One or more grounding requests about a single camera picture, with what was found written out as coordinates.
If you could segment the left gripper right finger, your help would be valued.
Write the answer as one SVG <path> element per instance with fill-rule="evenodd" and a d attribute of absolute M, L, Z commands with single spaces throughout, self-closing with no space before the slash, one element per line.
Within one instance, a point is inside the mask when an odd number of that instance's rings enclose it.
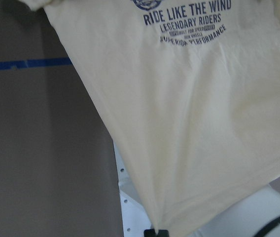
<path fill-rule="evenodd" d="M 159 230 L 158 231 L 158 237 L 169 237 L 169 231 L 168 230 Z"/>

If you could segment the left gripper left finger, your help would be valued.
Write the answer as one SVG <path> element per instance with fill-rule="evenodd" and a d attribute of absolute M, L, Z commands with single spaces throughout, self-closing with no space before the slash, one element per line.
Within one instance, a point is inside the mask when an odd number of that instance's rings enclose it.
<path fill-rule="evenodd" d="M 146 229 L 143 231 L 144 237 L 156 237 L 156 232 L 154 229 Z"/>

